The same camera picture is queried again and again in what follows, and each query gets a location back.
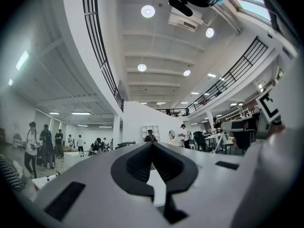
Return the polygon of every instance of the black rectangular slot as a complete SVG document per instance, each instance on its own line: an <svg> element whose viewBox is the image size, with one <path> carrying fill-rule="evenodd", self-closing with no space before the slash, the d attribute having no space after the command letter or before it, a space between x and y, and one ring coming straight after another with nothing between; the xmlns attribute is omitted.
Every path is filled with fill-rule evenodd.
<svg viewBox="0 0 304 228"><path fill-rule="evenodd" d="M221 167L228 168L228 169L233 169L235 171L238 169L238 166L239 166L238 164L228 163L225 161L218 161L215 164L218 166L221 166Z"/></svg>
<svg viewBox="0 0 304 228"><path fill-rule="evenodd" d="M59 195L56 197L48 207L45 208L45 212L53 218L61 221L72 207L78 196L81 194L85 185L73 181L71 182Z"/></svg>

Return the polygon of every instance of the round ceiling light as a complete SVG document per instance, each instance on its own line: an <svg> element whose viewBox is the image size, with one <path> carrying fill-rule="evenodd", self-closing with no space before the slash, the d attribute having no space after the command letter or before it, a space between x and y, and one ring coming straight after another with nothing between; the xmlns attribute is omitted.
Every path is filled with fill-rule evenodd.
<svg viewBox="0 0 304 228"><path fill-rule="evenodd" d="M142 8L142 15L146 18L151 18L155 14L154 7L150 5L146 5Z"/></svg>
<svg viewBox="0 0 304 228"><path fill-rule="evenodd" d="M147 66L145 64L140 64L140 65L138 65L137 69L141 72L144 72L144 71L146 71Z"/></svg>
<svg viewBox="0 0 304 228"><path fill-rule="evenodd" d="M189 76L190 75L190 70L186 70L185 72L184 72L184 76Z"/></svg>
<svg viewBox="0 0 304 228"><path fill-rule="evenodd" d="M213 28L208 28L208 29L206 30L206 36L207 36L208 38L211 38L211 37L213 37L213 35L214 35L214 30L213 30Z"/></svg>

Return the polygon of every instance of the black cap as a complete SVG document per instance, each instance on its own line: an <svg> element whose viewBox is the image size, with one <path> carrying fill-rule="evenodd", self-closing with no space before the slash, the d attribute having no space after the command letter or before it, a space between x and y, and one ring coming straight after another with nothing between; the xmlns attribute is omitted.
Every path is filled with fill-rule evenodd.
<svg viewBox="0 0 304 228"><path fill-rule="evenodd" d="M29 123L29 126L30 127L36 127L36 123L35 122L31 122L31 123Z"/></svg>

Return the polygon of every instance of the white ceiling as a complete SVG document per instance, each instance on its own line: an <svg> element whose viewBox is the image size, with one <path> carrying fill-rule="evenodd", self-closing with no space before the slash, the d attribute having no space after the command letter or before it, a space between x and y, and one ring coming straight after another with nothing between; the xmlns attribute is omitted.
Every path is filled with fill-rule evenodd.
<svg viewBox="0 0 304 228"><path fill-rule="evenodd" d="M152 18L141 15L144 5L155 8ZM202 19L212 13L210 8L190 7L200 12ZM198 81L193 80L192 75L184 77L183 72L201 71L206 51L235 33L221 16L211 24L215 30L213 38L206 37L208 27L205 25L196 32L170 25L168 0L123 0L121 9L131 100L147 102L153 108L170 107L177 96L189 94L183 90L185 85L194 87ZM139 72L139 64L145 64L147 70ZM166 102L166 105L157 106L156 102Z"/></svg>
<svg viewBox="0 0 304 228"><path fill-rule="evenodd" d="M9 24L6 46L0 51L3 82L13 78L13 90L45 113L60 113L59 120L113 126L114 115L75 65L50 5L49 0L29 0ZM15 65L24 50L29 59L17 71ZM71 114L77 111L92 115Z"/></svg>

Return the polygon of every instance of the black metal railing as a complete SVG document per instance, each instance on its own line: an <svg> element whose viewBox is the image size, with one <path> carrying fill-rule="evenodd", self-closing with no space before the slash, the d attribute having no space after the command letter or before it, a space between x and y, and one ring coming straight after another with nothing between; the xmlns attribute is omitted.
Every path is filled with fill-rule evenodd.
<svg viewBox="0 0 304 228"><path fill-rule="evenodd" d="M124 101L121 99L117 85L109 66L108 57L105 52L105 45L100 29L100 21L98 16L98 2L97 0L82 0L84 6L85 22L87 31L90 36L92 47L98 61L99 67L104 75L116 102L122 111L124 111Z"/></svg>
<svg viewBox="0 0 304 228"><path fill-rule="evenodd" d="M183 109L185 115L189 115L197 111L205 104L215 99L229 87L231 87L260 59L260 57L266 52L267 49L268 47L263 42L261 42L258 37L256 37L248 49L245 51L245 53L241 56L241 58L223 77L221 77L202 96L193 101L193 103L190 104L187 108Z"/></svg>
<svg viewBox="0 0 304 228"><path fill-rule="evenodd" d="M179 117L179 116L188 116L189 112L187 112L186 108L179 109L157 109L158 111L165 113L169 116Z"/></svg>

